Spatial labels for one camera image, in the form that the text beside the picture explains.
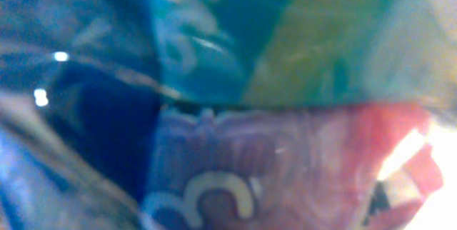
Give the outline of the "blue tissue pack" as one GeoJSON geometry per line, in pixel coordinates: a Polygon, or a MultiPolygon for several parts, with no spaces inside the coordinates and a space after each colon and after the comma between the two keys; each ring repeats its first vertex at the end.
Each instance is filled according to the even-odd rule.
{"type": "Polygon", "coordinates": [[[3,229],[402,229],[456,0],[1,0],[3,229]]]}

